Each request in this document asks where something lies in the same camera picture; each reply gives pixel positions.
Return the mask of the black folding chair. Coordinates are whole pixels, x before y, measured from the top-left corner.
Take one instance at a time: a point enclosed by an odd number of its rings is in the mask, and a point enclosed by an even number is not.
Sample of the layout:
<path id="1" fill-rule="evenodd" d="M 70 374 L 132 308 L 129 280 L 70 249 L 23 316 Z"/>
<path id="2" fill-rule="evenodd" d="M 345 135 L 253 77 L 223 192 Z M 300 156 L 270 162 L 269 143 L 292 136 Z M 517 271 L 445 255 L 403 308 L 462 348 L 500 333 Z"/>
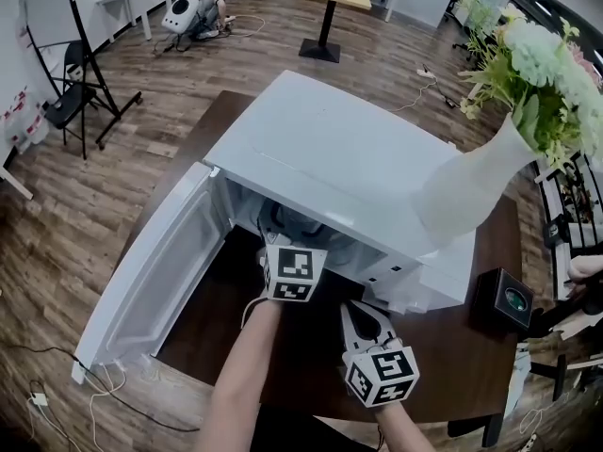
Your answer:
<path id="1" fill-rule="evenodd" d="M 82 144 L 83 159 L 87 159 L 86 130 L 85 130 L 85 107 L 92 104 L 97 96 L 98 83 L 87 81 L 87 54 L 81 40 L 68 43 L 62 67 L 62 76 L 54 77 L 53 82 L 59 82 L 62 86 L 60 96 L 48 105 L 45 117 L 57 129 L 62 131 L 63 143 L 67 144 L 67 134 L 77 137 Z M 68 124 L 80 115 L 80 134 L 76 134 L 68 128 Z"/>

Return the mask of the black tissue box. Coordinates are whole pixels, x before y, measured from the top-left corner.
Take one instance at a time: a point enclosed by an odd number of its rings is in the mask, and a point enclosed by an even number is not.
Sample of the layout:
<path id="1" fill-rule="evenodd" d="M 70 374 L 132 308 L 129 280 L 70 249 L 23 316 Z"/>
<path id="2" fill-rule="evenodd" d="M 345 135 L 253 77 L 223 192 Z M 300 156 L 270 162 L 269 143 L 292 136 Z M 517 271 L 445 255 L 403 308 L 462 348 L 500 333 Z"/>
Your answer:
<path id="1" fill-rule="evenodd" d="M 488 334 L 527 331 L 533 300 L 533 291 L 506 269 L 489 270 L 478 277 L 469 323 Z"/>

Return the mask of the light blue cloth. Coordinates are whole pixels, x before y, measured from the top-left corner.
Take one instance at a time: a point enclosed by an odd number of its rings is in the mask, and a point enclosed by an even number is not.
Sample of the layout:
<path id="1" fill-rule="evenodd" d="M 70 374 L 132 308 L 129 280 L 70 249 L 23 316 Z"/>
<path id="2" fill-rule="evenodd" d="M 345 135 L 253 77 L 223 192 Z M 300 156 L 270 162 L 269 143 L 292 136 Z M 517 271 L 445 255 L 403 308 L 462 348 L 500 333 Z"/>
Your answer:
<path id="1" fill-rule="evenodd" d="M 530 373 L 531 358 L 528 346 L 529 344 L 525 342 L 517 344 L 504 417 L 509 416 L 516 407 L 519 398 L 523 393 L 527 376 Z"/>

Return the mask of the beige cloth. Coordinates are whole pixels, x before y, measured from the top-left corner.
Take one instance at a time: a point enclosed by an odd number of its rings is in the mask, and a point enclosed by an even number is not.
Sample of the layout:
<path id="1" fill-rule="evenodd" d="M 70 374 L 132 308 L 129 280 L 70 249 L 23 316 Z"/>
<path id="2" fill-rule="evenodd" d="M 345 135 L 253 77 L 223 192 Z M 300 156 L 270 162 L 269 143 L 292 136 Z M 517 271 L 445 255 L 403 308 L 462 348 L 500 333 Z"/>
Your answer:
<path id="1" fill-rule="evenodd" d="M 603 254 L 578 256 L 570 262 L 568 276 L 582 286 L 584 301 L 567 318 L 553 327 L 563 341 L 595 326 L 603 319 Z"/>

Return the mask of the white round backpack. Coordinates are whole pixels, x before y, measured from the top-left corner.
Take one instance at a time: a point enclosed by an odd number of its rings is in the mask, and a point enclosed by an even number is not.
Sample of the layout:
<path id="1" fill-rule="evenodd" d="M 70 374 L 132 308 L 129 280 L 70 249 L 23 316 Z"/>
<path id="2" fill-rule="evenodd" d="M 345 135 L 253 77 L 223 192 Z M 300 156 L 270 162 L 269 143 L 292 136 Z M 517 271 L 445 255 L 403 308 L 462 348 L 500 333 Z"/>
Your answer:
<path id="1" fill-rule="evenodd" d="M 175 0 L 168 8 L 161 25 L 170 32 L 182 35 L 197 15 L 198 0 Z"/>

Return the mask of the bouquet of artificial flowers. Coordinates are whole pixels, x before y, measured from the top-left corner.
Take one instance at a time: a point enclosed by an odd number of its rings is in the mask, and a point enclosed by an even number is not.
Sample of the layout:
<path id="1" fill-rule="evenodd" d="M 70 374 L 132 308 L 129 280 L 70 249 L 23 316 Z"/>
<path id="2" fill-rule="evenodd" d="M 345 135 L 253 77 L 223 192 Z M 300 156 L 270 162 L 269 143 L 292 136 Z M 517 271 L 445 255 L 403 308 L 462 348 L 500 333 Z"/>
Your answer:
<path id="1" fill-rule="evenodd" d="M 460 0 L 470 22 L 468 51 L 477 67 L 465 71 L 472 92 L 460 102 L 470 119 L 498 100 L 527 145 L 562 169 L 577 152 L 603 164 L 603 77 L 575 39 L 567 20 L 560 32 L 535 23 L 514 4 L 491 10 L 481 0 Z"/>

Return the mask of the black office chair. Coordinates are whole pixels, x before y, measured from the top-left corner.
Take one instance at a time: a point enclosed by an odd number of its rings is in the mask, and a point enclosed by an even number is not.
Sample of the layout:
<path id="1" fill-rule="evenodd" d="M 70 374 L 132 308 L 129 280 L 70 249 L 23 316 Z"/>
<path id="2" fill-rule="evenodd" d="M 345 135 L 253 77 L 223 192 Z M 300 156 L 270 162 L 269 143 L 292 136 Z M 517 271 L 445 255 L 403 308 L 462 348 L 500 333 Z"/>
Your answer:
<path id="1" fill-rule="evenodd" d="M 555 326 L 563 322 L 569 323 L 569 318 L 591 318 L 603 313 L 603 291 L 585 291 L 577 293 L 566 301 L 560 301 L 557 306 L 544 312 L 537 309 L 530 319 L 530 327 L 519 334 L 519 341 L 528 338 L 542 338 L 549 335 Z M 483 447 L 497 444 L 503 423 L 503 414 L 485 415 L 471 419 L 448 422 L 448 436 L 461 437 L 479 428 L 484 428 Z"/>

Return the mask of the person's black clothing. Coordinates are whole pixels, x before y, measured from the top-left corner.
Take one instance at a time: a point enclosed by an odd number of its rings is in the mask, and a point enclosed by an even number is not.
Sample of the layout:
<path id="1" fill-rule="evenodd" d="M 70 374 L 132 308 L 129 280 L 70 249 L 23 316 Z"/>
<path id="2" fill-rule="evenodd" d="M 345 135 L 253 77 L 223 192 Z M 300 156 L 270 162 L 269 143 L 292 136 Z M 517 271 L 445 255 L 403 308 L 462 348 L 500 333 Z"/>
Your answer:
<path id="1" fill-rule="evenodd" d="M 375 452 L 313 415 L 262 404 L 250 452 Z"/>

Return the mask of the whiteboard on black easel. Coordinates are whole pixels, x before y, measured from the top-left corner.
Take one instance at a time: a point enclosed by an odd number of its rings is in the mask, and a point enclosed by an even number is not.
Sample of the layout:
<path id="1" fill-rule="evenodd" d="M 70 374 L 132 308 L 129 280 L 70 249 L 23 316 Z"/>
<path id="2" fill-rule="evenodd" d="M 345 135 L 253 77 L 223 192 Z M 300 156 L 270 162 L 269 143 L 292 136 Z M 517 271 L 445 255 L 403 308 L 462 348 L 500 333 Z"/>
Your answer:
<path id="1" fill-rule="evenodd" d="M 95 144 L 102 151 L 106 146 L 106 136 L 112 127 L 122 119 L 124 113 L 132 105 L 142 103 L 142 95 L 137 92 L 123 106 L 118 106 L 114 100 L 109 87 L 104 79 L 101 69 L 97 63 L 94 52 L 75 0 L 19 0 L 20 9 L 24 15 L 24 29 L 33 51 L 41 65 L 44 75 L 51 86 L 51 96 L 46 99 L 42 106 L 46 113 L 48 105 L 53 104 L 60 96 L 62 86 L 59 82 L 53 82 L 54 77 L 62 76 L 63 59 L 67 45 L 71 41 L 81 40 L 87 54 L 87 81 L 98 83 L 97 96 L 92 100 L 95 109 L 103 108 L 112 116 L 109 124 L 95 139 Z M 77 115 L 69 124 L 68 128 L 80 134 L 81 118 Z"/>

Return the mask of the person's left forearm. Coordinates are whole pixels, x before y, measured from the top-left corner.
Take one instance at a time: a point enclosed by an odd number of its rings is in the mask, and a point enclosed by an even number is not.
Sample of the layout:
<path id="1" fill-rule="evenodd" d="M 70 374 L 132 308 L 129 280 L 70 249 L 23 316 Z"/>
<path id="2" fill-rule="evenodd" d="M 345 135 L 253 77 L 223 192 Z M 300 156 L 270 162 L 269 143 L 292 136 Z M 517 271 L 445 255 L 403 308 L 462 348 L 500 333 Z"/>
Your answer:
<path id="1" fill-rule="evenodd" d="M 192 452 L 249 452 L 283 305 L 255 305 L 220 371 Z"/>

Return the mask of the black bin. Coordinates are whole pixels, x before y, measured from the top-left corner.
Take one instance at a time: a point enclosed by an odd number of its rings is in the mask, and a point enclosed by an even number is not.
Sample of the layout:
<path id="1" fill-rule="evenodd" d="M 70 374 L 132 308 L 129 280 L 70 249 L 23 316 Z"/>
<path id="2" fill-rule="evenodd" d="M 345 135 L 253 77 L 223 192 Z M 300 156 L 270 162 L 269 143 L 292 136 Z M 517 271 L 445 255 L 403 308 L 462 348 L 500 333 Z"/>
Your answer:
<path id="1" fill-rule="evenodd" d="M 564 214 L 557 215 L 554 219 L 547 222 L 543 228 L 545 246 L 551 250 L 557 248 L 562 243 L 569 244 L 571 234 L 568 221 Z"/>

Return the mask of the white flower vase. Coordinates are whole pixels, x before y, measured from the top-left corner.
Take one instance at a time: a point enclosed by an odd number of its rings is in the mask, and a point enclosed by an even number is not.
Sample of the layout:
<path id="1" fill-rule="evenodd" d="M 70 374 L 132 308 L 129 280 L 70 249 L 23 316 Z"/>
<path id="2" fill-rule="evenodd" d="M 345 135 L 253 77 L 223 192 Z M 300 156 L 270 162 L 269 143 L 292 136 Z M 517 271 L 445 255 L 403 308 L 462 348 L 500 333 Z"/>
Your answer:
<path id="1" fill-rule="evenodd" d="M 508 183 L 535 159 L 535 151 L 508 114 L 487 143 L 439 166 L 412 197 L 430 244 L 442 248 L 475 231 Z"/>

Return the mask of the white microwave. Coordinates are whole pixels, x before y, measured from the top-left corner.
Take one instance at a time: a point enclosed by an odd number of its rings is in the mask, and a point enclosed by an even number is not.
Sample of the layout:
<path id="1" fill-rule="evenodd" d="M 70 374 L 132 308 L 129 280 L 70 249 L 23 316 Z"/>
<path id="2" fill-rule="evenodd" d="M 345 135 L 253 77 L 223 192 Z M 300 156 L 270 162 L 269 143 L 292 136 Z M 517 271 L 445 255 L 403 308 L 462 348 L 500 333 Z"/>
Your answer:
<path id="1" fill-rule="evenodd" d="M 410 200 L 456 155 L 437 137 L 340 89 L 281 73 L 208 151 L 196 153 L 116 267 L 73 357 L 154 355 L 234 225 L 277 202 L 350 239 L 327 268 L 379 305 L 425 313 L 464 303 L 475 236 L 436 248 Z"/>

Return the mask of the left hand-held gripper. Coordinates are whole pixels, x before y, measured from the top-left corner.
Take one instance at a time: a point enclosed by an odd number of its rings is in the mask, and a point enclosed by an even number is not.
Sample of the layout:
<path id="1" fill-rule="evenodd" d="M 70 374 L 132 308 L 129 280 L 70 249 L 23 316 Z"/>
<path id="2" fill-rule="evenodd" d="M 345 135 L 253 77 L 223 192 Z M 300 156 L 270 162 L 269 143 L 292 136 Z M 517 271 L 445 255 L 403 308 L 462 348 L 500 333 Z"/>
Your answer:
<path id="1" fill-rule="evenodd" d="M 318 286 L 328 251 L 293 246 L 286 232 L 281 204 L 273 200 L 264 199 L 256 227 L 264 243 L 257 255 L 264 273 L 262 297 L 308 302 Z"/>

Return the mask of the person's right forearm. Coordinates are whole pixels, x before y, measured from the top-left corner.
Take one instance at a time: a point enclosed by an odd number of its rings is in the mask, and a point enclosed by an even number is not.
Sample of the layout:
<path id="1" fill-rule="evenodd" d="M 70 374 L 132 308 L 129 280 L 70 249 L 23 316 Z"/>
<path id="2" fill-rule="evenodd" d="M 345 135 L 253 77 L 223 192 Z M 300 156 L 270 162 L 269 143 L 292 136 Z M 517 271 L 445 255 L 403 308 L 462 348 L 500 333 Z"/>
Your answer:
<path id="1" fill-rule="evenodd" d="M 400 402 L 391 402 L 373 411 L 389 452 L 436 452 Z"/>

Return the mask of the plastic bags with red marks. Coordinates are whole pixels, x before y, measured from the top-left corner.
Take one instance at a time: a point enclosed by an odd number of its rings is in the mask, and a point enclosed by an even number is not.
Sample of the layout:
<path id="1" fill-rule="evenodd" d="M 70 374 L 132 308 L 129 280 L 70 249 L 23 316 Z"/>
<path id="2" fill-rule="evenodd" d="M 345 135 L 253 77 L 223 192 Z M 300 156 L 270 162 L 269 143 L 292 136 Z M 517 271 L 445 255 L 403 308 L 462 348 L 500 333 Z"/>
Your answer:
<path id="1" fill-rule="evenodd" d="M 45 111 L 37 96 L 24 87 L 13 104 L 0 115 L 0 135 L 23 154 L 30 146 L 42 143 L 50 131 Z"/>

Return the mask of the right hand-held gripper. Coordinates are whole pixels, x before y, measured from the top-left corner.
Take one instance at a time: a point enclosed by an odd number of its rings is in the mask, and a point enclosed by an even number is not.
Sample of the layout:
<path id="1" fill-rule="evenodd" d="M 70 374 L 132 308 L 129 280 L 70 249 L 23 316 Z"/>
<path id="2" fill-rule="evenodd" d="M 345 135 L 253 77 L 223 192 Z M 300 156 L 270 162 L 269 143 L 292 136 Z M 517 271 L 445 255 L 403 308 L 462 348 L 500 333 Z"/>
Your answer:
<path id="1" fill-rule="evenodd" d="M 389 317 L 358 300 L 342 303 L 340 315 L 351 392 L 366 408 L 405 400 L 420 372 L 412 348 L 402 344 Z"/>

